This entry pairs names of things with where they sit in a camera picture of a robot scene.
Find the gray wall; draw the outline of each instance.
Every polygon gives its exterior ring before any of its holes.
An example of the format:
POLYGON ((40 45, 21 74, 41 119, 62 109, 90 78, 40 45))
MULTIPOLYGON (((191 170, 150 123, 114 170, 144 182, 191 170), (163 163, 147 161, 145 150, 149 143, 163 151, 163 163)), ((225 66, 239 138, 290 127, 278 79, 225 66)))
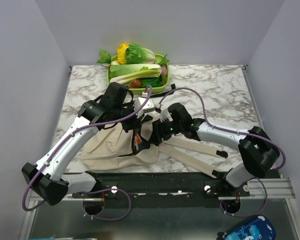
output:
POLYGON ((286 0, 247 70, 269 135, 282 146, 300 211, 300 0, 286 0))
POLYGON ((35 0, 65 59, 134 41, 175 64, 247 64, 284 0, 35 0))
POLYGON ((0 239, 25 212, 21 168, 50 148, 69 67, 33 0, 0 0, 0 239))

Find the marble table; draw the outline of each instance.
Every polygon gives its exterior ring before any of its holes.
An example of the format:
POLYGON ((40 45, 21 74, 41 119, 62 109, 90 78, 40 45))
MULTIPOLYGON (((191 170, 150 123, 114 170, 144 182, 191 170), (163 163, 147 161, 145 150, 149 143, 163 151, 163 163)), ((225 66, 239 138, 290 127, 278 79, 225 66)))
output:
MULTIPOLYGON (((195 89, 202 97, 210 122, 236 129, 250 129, 258 126, 258 119, 252 103, 242 70, 237 65, 170 65, 170 83, 176 87, 195 89)), ((72 124, 81 105, 103 94, 107 88, 107 70, 100 65, 74 66, 65 95, 54 142, 56 143, 72 124)), ((185 105, 193 118, 202 118, 202 108, 198 97, 192 92, 181 90, 166 98, 163 108, 175 102, 185 105)), ((201 161, 228 171, 242 160, 233 149, 212 142, 202 142, 227 151, 228 158, 218 158, 189 150, 179 149, 201 161)), ((81 173, 88 170, 81 162, 80 152, 68 165, 69 173, 81 173)), ((110 172, 148 173, 148 172, 196 172, 162 153, 155 164, 147 166, 129 166, 110 172)))

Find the bag strap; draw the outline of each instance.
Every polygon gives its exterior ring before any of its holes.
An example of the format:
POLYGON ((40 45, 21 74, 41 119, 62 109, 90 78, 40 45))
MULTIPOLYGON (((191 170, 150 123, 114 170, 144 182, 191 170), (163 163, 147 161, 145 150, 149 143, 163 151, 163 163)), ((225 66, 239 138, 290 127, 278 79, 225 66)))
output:
POLYGON ((214 179, 217 178, 218 173, 220 172, 219 169, 210 166, 209 164, 200 161, 199 159, 196 159, 193 156, 190 156, 182 151, 179 151, 172 146, 166 145, 164 143, 161 143, 159 145, 159 152, 163 153, 183 164, 186 164, 190 166, 191 168, 194 168, 195 170, 198 170, 214 179))
POLYGON ((223 157, 227 158, 228 153, 226 151, 222 151, 220 148, 216 148, 213 146, 207 146, 200 143, 183 140, 180 138, 172 137, 167 141, 164 141, 165 144, 170 146, 179 147, 182 149, 191 150, 197 153, 208 154, 215 157, 223 157))
MULTIPOLYGON (((171 84, 171 90, 174 90, 176 89, 176 85, 173 83, 171 84)), ((164 92, 161 92, 161 93, 158 93, 158 94, 153 94, 151 95, 151 98, 161 98, 161 97, 164 97, 167 93, 169 93, 169 95, 172 95, 175 93, 175 91, 172 91, 171 90, 168 90, 168 91, 164 91, 164 92)))

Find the blue bottle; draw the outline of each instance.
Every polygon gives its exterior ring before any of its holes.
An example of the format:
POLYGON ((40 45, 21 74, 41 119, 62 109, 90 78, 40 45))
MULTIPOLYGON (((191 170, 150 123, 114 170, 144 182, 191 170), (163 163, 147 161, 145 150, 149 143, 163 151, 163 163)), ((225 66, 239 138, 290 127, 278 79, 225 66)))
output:
POLYGON ((274 240, 276 230, 269 219, 256 215, 229 231, 218 233, 217 240, 274 240))

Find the yellow flower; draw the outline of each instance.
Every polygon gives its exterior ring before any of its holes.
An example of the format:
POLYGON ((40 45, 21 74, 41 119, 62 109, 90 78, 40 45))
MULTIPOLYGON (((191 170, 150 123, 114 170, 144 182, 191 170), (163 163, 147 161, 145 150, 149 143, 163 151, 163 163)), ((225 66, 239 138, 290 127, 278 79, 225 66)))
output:
POLYGON ((129 44, 122 43, 117 49, 117 52, 118 52, 118 60, 117 61, 121 64, 127 63, 127 60, 126 60, 127 48, 129 48, 129 44))

